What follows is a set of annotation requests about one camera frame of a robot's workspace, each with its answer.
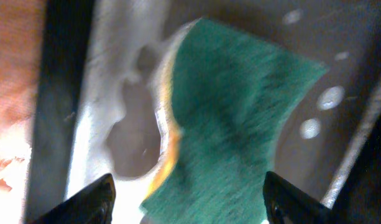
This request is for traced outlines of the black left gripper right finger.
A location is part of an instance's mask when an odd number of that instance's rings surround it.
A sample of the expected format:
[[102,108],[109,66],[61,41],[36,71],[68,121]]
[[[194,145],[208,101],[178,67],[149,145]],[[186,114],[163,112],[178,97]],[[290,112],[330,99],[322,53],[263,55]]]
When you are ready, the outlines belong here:
[[331,210],[276,173],[268,171],[263,186],[264,204],[270,223],[327,223]]

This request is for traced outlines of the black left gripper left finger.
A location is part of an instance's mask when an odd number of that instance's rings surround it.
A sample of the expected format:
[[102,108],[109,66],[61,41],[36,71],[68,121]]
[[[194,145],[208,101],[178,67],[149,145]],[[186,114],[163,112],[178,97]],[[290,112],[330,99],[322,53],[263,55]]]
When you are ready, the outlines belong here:
[[111,224],[115,199],[113,176],[104,174],[32,224]]

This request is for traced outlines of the green yellow sponge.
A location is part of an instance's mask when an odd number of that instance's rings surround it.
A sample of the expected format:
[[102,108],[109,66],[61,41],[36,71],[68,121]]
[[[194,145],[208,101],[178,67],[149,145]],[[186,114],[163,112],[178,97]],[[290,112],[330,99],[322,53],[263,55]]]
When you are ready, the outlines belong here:
[[321,62],[200,19],[170,75],[178,157],[142,202],[154,223],[262,223],[280,131],[327,72]]

